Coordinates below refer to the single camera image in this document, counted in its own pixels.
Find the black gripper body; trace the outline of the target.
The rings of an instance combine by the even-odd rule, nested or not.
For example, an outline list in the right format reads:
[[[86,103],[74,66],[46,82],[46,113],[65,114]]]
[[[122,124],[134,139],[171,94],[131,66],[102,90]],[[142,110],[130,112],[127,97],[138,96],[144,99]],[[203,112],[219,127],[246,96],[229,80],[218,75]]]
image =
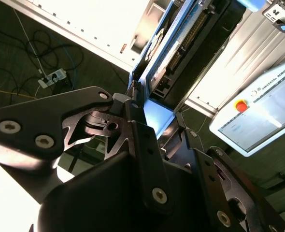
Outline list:
[[[56,187],[43,201],[40,232],[210,232],[202,192],[186,169],[164,162],[174,207],[162,215],[146,209],[126,153]]]

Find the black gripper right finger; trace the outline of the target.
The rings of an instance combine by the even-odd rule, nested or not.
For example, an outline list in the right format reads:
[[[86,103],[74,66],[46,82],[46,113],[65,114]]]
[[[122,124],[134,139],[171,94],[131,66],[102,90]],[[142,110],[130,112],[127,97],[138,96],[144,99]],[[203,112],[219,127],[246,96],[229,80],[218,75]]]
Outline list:
[[[261,190],[220,148],[203,153],[200,137],[177,113],[181,141],[176,163],[190,167],[198,179],[208,217],[207,232],[285,232],[285,221],[267,202]]]

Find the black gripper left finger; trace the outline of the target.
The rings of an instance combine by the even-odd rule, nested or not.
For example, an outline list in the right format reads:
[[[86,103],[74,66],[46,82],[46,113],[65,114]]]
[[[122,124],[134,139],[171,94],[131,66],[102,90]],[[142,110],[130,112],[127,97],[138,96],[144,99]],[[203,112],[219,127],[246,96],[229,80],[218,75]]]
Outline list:
[[[96,135],[106,138],[105,161],[57,187],[60,205],[125,205],[158,214],[173,208],[154,130],[135,99],[87,87],[0,108],[0,164],[49,175],[61,154]]]

